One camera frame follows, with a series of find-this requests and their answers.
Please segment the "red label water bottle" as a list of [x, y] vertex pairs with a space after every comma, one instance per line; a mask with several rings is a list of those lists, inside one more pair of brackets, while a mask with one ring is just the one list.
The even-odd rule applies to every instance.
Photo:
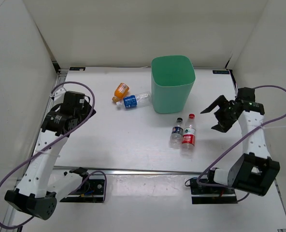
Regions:
[[195, 148], [196, 140], [196, 125], [195, 125], [195, 115], [189, 114], [188, 119], [185, 123], [182, 143], [181, 143], [181, 153], [183, 156], [191, 156]]

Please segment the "orange juice bottle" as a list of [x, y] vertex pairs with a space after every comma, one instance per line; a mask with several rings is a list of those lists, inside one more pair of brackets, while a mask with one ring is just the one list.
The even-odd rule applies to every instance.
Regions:
[[114, 92], [114, 96], [112, 97], [113, 102], [118, 102], [123, 99], [129, 91], [129, 86], [125, 83], [120, 83]]

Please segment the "black cap clear bottle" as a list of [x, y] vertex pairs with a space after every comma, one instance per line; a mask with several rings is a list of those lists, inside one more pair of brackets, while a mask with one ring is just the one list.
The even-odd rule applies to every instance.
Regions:
[[170, 136], [170, 146], [177, 148], [183, 137], [183, 119], [181, 117], [178, 117], [171, 132]]

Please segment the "blue label clear bottle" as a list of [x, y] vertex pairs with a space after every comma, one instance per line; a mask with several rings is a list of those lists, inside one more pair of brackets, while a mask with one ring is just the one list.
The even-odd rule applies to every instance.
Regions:
[[140, 108], [149, 106], [152, 102], [152, 96], [150, 92], [144, 92], [136, 95], [129, 95], [116, 103], [118, 109], [130, 110], [134, 108]]

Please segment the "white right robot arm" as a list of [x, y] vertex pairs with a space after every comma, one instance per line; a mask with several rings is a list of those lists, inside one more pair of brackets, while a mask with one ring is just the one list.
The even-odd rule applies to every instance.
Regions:
[[219, 132], [228, 132], [235, 122], [241, 127], [243, 153], [229, 170], [215, 167], [208, 169], [205, 186], [210, 193], [217, 193], [222, 188], [238, 189], [247, 193], [264, 196], [280, 171], [280, 164], [271, 159], [267, 150], [264, 131], [264, 106], [255, 100], [255, 90], [243, 87], [238, 89], [234, 100], [228, 101], [219, 96], [210, 106], [202, 111], [209, 113], [214, 108], [218, 123], [212, 127]]

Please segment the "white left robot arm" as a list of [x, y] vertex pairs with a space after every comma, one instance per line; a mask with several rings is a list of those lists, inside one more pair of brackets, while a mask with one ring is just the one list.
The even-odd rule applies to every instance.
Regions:
[[21, 181], [5, 194], [5, 201], [16, 210], [43, 220], [49, 219], [57, 203], [76, 190], [85, 193], [90, 182], [85, 174], [69, 171], [49, 184], [59, 153], [68, 140], [68, 132], [95, 112], [84, 93], [59, 89], [53, 94], [53, 107], [44, 118], [35, 153]]

